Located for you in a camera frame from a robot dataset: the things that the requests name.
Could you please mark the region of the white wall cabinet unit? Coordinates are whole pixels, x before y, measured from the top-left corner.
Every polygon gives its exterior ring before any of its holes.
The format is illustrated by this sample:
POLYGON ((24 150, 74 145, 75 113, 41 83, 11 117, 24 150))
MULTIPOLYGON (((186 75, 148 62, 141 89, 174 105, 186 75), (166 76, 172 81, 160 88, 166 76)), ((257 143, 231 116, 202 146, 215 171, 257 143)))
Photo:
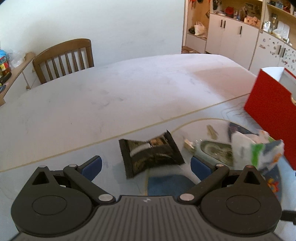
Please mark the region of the white wall cabinet unit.
POLYGON ((186 1, 182 51, 227 57, 253 74, 295 74, 295 1, 186 1), (205 36, 195 36, 201 22, 205 36))

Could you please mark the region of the white tote bag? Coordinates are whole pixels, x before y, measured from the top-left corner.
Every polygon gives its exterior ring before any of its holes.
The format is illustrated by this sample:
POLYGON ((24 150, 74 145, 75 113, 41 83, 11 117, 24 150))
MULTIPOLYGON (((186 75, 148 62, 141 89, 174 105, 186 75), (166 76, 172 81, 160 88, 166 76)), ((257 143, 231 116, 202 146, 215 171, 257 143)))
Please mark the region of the white tote bag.
POLYGON ((196 22, 194 25, 194 31, 195 36, 205 36, 207 33, 207 28, 201 22, 196 22))

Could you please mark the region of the green correction tape dispenser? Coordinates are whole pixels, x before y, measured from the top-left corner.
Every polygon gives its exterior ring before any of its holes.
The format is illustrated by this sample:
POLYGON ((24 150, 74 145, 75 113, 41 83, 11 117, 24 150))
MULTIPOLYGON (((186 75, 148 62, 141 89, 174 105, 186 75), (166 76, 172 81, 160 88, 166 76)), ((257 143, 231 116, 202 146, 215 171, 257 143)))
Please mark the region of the green correction tape dispenser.
POLYGON ((223 164, 233 167, 233 154, 231 145, 209 140, 184 140, 184 147, 198 160, 206 161, 212 165, 223 164))

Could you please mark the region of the low wooden side cabinet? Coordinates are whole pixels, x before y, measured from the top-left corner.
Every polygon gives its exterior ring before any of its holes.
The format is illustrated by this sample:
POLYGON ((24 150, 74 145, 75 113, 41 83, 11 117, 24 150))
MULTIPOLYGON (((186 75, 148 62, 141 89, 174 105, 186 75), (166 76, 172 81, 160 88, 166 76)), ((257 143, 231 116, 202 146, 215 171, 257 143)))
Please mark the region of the low wooden side cabinet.
POLYGON ((38 82, 32 64, 34 57, 35 53, 33 52, 26 53, 23 63, 11 71, 11 77, 5 83, 5 89, 1 92, 1 105, 18 99, 38 82))

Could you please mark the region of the wooden chair at wall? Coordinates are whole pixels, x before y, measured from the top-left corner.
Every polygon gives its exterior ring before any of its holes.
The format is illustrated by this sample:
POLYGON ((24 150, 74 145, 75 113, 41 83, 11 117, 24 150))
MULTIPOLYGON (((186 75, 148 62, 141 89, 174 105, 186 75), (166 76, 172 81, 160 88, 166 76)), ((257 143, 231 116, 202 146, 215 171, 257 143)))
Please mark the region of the wooden chair at wall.
POLYGON ((91 40, 79 38, 50 47, 33 59, 33 67, 41 84, 92 68, 91 40))

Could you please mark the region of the small orange toy figure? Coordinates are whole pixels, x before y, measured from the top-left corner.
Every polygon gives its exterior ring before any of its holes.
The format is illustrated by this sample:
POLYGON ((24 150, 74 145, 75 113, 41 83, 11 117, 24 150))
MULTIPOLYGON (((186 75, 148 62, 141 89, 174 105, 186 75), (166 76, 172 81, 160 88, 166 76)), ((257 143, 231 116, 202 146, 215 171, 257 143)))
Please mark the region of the small orange toy figure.
POLYGON ((279 195, 281 189, 280 181, 272 177, 268 177, 266 181, 272 192, 276 195, 279 195))

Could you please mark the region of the red cardboard box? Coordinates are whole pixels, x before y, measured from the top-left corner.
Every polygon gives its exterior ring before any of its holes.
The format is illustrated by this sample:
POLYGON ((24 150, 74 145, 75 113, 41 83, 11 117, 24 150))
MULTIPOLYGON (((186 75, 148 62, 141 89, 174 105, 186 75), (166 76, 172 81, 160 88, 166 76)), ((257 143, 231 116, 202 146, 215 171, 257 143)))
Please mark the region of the red cardboard box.
POLYGON ((260 69, 244 109, 271 137, 283 140, 295 170, 295 75, 284 67, 260 69))

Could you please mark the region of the black snack packet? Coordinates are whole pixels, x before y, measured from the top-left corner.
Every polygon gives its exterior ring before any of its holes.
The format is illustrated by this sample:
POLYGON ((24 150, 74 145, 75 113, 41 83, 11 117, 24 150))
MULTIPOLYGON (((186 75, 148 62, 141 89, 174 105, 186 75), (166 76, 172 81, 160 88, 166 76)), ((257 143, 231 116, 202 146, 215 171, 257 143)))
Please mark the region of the black snack packet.
POLYGON ((185 163, 169 131, 145 142, 121 139, 119 147, 127 179, 150 168, 185 163))

